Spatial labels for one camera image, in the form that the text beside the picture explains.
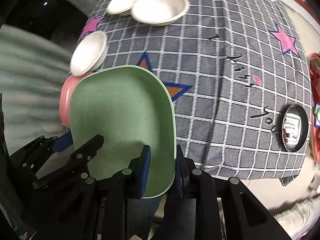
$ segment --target silver bolt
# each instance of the silver bolt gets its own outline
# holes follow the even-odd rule
[[[201,171],[201,169],[194,169],[194,170],[192,171],[192,173],[193,173],[194,175],[201,175],[202,171]]]
[[[123,171],[122,171],[122,174],[123,175],[130,175],[131,174],[131,170],[130,169],[124,169]]]
[[[88,174],[87,173],[81,173],[81,179],[86,179],[88,177]]]
[[[234,184],[234,185],[237,185],[237,184],[239,183],[239,179],[236,178],[236,177],[232,177],[232,178],[230,178],[230,182],[231,182],[232,184]]]
[[[84,181],[86,184],[92,184],[94,182],[94,178],[93,177],[88,177],[85,179]]]

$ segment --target black bowl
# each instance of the black bowl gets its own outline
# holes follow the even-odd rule
[[[308,136],[308,117],[300,105],[289,106],[282,121],[282,141],[288,152],[297,152]]]

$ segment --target white oval bowl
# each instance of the white oval bowl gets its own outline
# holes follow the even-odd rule
[[[189,5],[189,0],[137,0],[131,15],[138,22],[163,26],[185,15]]]
[[[107,56],[107,35],[103,31],[95,31],[86,36],[76,47],[71,61],[70,71],[74,76],[96,70]]]
[[[137,0],[111,0],[107,7],[107,13],[110,15],[130,15],[130,10],[132,9],[136,1]]]

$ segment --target beige floor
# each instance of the beige floor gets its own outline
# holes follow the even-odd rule
[[[311,53],[320,51],[320,34],[300,14],[288,6],[286,6],[286,9],[295,24],[309,59]],[[309,148],[300,175],[286,187],[281,185],[279,179],[255,179],[246,182],[249,190],[272,214],[282,212],[291,208],[297,202],[317,195],[317,192],[308,188],[318,169],[310,156],[310,152],[311,149]]]

